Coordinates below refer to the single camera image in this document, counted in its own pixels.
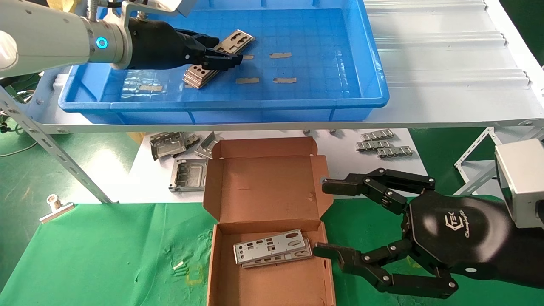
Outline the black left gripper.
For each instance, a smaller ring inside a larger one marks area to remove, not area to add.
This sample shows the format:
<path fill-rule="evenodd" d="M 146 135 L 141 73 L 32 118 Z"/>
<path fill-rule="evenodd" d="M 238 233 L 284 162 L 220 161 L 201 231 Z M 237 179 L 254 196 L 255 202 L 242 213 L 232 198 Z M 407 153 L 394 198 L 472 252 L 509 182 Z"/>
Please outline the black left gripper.
<path fill-rule="evenodd" d="M 175 29 L 165 21 L 145 22 L 132 18 L 128 23 L 128 34 L 132 54 L 126 68 L 130 70 L 167 70 L 192 64 L 204 70 L 227 71 L 243 60 L 241 54 L 226 54 L 210 49 L 220 43 L 218 37 Z"/>

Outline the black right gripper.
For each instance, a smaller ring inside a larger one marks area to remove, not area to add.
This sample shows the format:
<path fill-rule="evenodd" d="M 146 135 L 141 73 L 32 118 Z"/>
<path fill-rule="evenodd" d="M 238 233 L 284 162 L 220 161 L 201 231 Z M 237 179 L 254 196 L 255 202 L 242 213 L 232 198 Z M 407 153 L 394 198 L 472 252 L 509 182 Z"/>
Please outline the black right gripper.
<path fill-rule="evenodd" d="M 435 179 L 379 168 L 325 178 L 325 194 L 365 196 L 395 215 L 406 214 L 409 239 L 369 252 L 317 242 L 313 255 L 336 261 L 342 273 L 364 278 L 377 291 L 447 299 L 459 285 L 451 274 L 543 287 L 543 230 L 517 228 L 505 203 L 475 196 L 445 196 Z M 423 194 L 410 201 L 399 191 Z M 430 276 L 389 273 L 384 266 L 410 256 L 430 265 Z"/>

